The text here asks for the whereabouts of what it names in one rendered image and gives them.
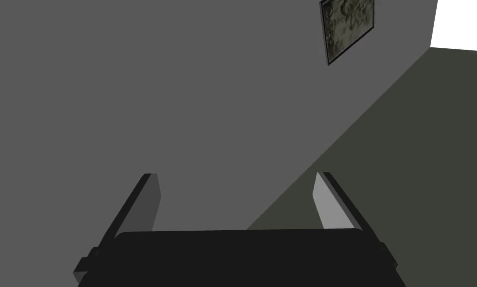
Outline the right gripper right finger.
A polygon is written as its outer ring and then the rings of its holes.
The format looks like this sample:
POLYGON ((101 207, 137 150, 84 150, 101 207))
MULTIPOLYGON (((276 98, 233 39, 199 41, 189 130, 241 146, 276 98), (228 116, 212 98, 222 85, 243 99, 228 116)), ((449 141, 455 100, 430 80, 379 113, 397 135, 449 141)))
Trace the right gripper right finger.
POLYGON ((359 229, 373 239, 378 239, 330 172, 317 172, 312 198, 324 229, 359 229))

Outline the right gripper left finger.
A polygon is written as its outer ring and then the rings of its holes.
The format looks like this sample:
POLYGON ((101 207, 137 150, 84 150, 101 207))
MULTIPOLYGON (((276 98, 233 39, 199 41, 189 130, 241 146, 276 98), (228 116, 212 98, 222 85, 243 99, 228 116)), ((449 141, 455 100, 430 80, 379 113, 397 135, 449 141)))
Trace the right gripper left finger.
POLYGON ((124 232, 150 232, 161 201, 158 176, 145 173, 106 230, 101 243, 107 244, 124 232))

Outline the dark framed wall picture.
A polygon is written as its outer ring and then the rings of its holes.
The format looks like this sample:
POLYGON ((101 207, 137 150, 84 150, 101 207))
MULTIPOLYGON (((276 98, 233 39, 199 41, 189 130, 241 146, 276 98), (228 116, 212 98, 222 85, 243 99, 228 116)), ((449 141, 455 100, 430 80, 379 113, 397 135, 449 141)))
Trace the dark framed wall picture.
POLYGON ((375 0, 321 0, 319 8, 328 65, 374 28, 375 0))

